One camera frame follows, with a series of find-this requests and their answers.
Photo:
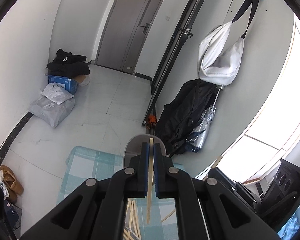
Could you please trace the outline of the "wooden chopstick on mat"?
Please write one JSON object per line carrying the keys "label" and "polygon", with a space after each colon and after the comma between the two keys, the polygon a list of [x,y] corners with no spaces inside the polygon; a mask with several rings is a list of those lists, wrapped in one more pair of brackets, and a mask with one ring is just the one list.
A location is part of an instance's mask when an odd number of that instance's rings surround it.
{"label": "wooden chopstick on mat", "polygon": [[134,199],[128,199],[126,209],[126,220],[123,229],[123,239],[141,240],[141,231],[138,218],[138,209]]}
{"label": "wooden chopstick on mat", "polygon": [[172,210],[168,215],[166,215],[161,222],[163,223],[164,221],[166,221],[167,219],[169,219],[173,214],[175,214],[176,210]]}

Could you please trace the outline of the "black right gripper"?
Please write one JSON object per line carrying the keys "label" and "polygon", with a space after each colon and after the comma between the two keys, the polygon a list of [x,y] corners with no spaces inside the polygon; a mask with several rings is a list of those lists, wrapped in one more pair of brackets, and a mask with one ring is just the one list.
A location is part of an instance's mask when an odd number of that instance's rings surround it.
{"label": "black right gripper", "polygon": [[207,177],[220,181],[278,232],[300,205],[300,167],[285,159],[280,162],[270,185],[260,197],[242,183],[231,180],[219,168],[212,168]]}

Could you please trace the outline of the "black framed glass door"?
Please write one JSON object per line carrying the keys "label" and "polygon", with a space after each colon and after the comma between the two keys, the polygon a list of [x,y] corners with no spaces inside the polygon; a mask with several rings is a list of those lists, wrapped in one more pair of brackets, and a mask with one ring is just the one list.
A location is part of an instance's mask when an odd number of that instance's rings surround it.
{"label": "black framed glass door", "polygon": [[172,34],[172,37],[167,45],[167,48],[161,58],[157,71],[151,82],[151,99],[142,122],[145,126],[151,114],[155,114],[155,103],[164,87],[164,84],[171,72],[171,69],[187,39],[193,36],[191,33],[194,21],[200,11],[205,0],[189,0],[177,26]]}

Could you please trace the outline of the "grey entrance door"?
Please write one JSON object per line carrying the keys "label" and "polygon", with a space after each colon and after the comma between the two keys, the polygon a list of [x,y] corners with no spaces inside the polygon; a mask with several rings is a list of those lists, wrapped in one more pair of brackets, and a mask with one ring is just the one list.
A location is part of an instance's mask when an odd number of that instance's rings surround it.
{"label": "grey entrance door", "polygon": [[133,74],[163,0],[115,0],[96,55],[96,64]]}

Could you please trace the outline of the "black backpack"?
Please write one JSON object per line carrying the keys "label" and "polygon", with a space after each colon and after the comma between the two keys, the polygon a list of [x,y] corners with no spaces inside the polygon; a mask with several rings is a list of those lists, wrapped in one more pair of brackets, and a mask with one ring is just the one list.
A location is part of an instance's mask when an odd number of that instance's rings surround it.
{"label": "black backpack", "polygon": [[204,110],[217,94],[217,86],[200,79],[184,83],[173,101],[164,110],[155,127],[157,136],[173,156],[185,152],[187,137],[199,124]]}

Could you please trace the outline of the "blue cardboard box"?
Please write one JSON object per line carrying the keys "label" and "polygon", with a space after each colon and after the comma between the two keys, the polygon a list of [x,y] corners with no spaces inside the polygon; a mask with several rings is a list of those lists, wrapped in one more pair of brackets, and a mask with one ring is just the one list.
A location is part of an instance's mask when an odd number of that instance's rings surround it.
{"label": "blue cardboard box", "polygon": [[72,95],[75,95],[79,86],[79,83],[76,80],[63,76],[48,75],[47,79],[48,83],[57,83]]}

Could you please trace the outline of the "teal plaid table mat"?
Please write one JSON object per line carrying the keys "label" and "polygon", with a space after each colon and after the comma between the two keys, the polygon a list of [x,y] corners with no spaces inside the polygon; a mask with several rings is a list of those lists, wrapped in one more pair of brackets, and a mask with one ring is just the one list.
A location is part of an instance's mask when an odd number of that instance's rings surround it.
{"label": "teal plaid table mat", "polygon": [[[74,147],[66,159],[66,171],[57,197],[60,203],[88,178],[104,180],[123,168],[123,156],[82,146]],[[159,199],[152,190],[151,220],[146,223],[147,198],[134,199],[138,209],[141,239],[178,239],[177,218],[161,220],[175,209],[173,198]]]}

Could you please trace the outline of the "white grey utensil holder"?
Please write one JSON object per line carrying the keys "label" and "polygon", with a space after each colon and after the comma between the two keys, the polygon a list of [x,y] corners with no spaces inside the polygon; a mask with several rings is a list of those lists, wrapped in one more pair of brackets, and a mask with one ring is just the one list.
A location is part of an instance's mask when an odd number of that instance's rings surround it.
{"label": "white grey utensil holder", "polygon": [[130,159],[136,155],[140,155],[142,143],[143,142],[149,142],[150,138],[154,139],[154,143],[159,143],[161,148],[161,153],[163,156],[166,156],[166,148],[164,143],[161,139],[158,137],[151,135],[151,134],[140,134],[134,136],[130,141],[128,142],[125,153],[123,156],[123,167],[126,168],[129,166]]}

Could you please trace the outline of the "black clothes pile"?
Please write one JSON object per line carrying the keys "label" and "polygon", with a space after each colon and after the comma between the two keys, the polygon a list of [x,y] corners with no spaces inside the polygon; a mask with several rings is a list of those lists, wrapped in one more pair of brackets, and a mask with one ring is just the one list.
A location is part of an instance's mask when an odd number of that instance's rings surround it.
{"label": "black clothes pile", "polygon": [[49,75],[62,76],[72,79],[79,75],[89,75],[89,65],[86,63],[87,57],[84,55],[75,55],[58,49],[56,57],[47,64],[46,69]]}

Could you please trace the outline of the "brown shoes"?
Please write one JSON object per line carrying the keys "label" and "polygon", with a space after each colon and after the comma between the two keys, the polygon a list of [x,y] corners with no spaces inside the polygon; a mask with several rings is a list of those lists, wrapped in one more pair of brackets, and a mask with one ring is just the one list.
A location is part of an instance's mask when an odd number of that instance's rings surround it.
{"label": "brown shoes", "polygon": [[12,204],[16,204],[18,196],[23,194],[24,188],[8,166],[1,165],[0,171],[2,171],[3,181],[9,194],[7,200]]}

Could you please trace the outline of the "dark blue shoe box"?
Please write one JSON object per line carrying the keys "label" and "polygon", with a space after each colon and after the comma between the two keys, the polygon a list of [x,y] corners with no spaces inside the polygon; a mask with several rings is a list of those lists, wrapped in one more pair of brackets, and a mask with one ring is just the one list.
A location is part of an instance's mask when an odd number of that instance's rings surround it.
{"label": "dark blue shoe box", "polygon": [[22,209],[16,205],[10,203],[7,200],[4,200],[4,209],[5,209],[9,224],[10,224],[16,238],[19,239],[21,236],[20,231],[21,231]]}

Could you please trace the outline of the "grey plastic parcel bag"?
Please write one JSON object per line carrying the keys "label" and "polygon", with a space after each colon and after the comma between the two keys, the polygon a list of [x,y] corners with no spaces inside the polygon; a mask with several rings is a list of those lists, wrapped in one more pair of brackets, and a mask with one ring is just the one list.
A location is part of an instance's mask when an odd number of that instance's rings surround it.
{"label": "grey plastic parcel bag", "polygon": [[52,128],[56,128],[73,110],[75,100],[69,99],[57,105],[57,103],[42,96],[29,106],[29,112],[41,118]]}

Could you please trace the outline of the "white plastic parcel bag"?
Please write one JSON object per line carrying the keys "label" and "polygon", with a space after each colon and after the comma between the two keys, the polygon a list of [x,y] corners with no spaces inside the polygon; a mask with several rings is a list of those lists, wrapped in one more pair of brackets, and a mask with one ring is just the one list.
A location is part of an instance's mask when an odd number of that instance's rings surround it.
{"label": "white plastic parcel bag", "polygon": [[47,84],[41,94],[52,102],[57,103],[57,105],[61,105],[62,103],[74,97],[74,95],[69,93],[57,83]]}

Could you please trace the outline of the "wooden chopstick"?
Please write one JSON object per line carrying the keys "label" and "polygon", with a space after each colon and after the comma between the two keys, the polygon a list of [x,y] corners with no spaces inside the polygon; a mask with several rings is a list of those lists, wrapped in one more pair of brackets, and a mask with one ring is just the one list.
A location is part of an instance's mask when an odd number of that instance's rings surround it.
{"label": "wooden chopstick", "polygon": [[148,187],[147,187],[147,217],[146,217],[147,224],[149,224],[151,220],[152,189],[153,189],[153,178],[154,178],[153,146],[154,146],[154,138],[150,138],[149,139],[149,162],[148,162]]}
{"label": "wooden chopstick", "polygon": [[161,222],[163,223],[164,221],[166,221],[167,219],[169,219],[173,214],[175,214],[176,210],[172,210],[168,215],[166,215]]}
{"label": "wooden chopstick", "polygon": [[141,240],[141,231],[138,218],[138,209],[134,199],[128,199],[126,209],[126,220],[123,229],[123,239]]}
{"label": "wooden chopstick", "polygon": [[[219,162],[222,160],[222,158],[223,158],[223,156],[220,155],[220,156],[216,159],[216,161],[212,164],[212,166],[211,166],[211,168],[210,168],[209,170],[211,170],[211,169],[213,169],[213,168],[216,168],[217,165],[219,164]],[[203,181],[205,181],[205,180],[207,179],[207,177],[208,177],[208,175],[206,174],[205,177],[203,178]]]}

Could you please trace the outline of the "white patterned socks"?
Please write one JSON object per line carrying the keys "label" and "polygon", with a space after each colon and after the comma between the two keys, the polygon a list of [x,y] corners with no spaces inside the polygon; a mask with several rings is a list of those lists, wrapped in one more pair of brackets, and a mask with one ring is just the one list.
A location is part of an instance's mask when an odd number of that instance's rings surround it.
{"label": "white patterned socks", "polygon": [[4,175],[3,175],[3,171],[0,170],[0,188],[2,189],[3,191],[3,194],[4,194],[4,199],[6,199],[6,197],[9,197],[10,194],[8,192],[8,188],[4,182]]}

